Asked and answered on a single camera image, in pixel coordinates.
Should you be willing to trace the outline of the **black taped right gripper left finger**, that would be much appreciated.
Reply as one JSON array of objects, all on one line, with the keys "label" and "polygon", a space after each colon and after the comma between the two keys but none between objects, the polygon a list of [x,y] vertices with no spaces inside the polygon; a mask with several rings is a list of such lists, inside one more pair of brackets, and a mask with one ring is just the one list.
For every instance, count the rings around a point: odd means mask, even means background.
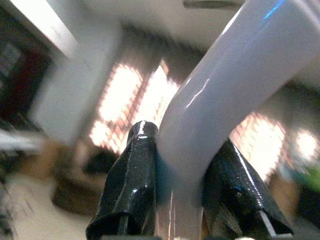
[{"label": "black taped right gripper left finger", "polygon": [[139,121],[107,173],[88,240],[153,240],[156,225],[156,137],[158,127]]}]

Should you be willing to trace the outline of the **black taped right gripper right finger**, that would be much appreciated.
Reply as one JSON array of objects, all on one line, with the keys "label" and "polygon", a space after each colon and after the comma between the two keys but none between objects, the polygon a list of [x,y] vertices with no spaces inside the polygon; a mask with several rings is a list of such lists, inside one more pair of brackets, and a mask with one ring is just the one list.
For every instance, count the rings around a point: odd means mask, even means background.
[{"label": "black taped right gripper right finger", "polygon": [[202,206],[211,237],[294,235],[267,185],[230,139],[205,173]]}]

